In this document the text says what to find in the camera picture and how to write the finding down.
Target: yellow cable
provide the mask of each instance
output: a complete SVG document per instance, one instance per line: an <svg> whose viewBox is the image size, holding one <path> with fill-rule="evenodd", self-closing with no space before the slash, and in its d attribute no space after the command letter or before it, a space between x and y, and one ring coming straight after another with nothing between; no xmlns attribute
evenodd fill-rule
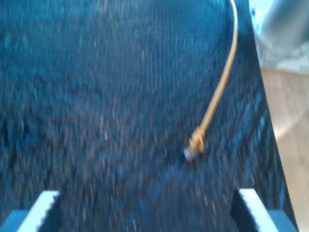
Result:
<svg viewBox="0 0 309 232"><path fill-rule="evenodd" d="M238 17L237 17L237 10L235 6L234 0L229 0L233 9L233 15L234 15L234 31L233 31L233 42L231 45L231 50L228 55L225 68L222 74L222 77L220 79L220 82L217 86L217 89L211 99L211 102L208 106L208 109L204 115L204 118L200 124L200 126L193 132L190 142L189 142L189 149L185 150L185 156L187 160L191 160L194 158L194 156L199 151L200 153L204 152L204 137L206 130L210 124L210 121L212 119L212 116L217 108L218 102L223 94L224 88L226 86L229 73L231 71L231 67L233 64L233 60L236 53L237 48L237 39L238 39Z"/></svg>

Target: gray plastic part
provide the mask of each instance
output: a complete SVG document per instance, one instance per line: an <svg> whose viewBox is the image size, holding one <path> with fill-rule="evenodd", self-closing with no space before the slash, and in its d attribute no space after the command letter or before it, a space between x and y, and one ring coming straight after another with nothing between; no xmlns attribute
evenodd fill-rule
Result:
<svg viewBox="0 0 309 232"><path fill-rule="evenodd" d="M297 232L292 222L281 209L268 210L268 214L279 232Z"/></svg>
<svg viewBox="0 0 309 232"><path fill-rule="evenodd" d="M28 212L28 210L13 210L0 228L0 232L16 232Z"/></svg>
<svg viewBox="0 0 309 232"><path fill-rule="evenodd" d="M17 232L56 232L61 227L58 191L43 191Z"/></svg>

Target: wooden floor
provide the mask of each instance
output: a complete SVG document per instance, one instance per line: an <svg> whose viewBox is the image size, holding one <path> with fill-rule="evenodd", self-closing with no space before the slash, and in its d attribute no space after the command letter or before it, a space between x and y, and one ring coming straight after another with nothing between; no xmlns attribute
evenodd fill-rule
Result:
<svg viewBox="0 0 309 232"><path fill-rule="evenodd" d="M309 232L309 76L262 70L278 149L300 232Z"/></svg>

